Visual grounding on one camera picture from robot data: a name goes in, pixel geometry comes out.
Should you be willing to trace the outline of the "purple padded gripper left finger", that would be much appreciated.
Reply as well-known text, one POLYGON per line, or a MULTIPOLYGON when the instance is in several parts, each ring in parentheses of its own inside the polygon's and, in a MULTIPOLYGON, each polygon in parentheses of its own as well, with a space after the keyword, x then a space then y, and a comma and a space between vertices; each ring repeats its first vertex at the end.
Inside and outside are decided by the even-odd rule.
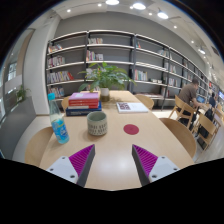
POLYGON ((84 187, 95 156, 95 145, 87 146, 75 154, 67 157, 61 156, 47 171, 84 187))

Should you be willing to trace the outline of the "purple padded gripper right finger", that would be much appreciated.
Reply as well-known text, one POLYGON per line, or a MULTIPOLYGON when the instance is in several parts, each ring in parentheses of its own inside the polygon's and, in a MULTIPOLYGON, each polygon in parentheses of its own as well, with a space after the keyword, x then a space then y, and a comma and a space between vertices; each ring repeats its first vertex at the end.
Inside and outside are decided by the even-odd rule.
POLYGON ((166 156, 156 156, 137 145, 132 145, 132 156, 142 186, 148 185, 179 170, 166 156))

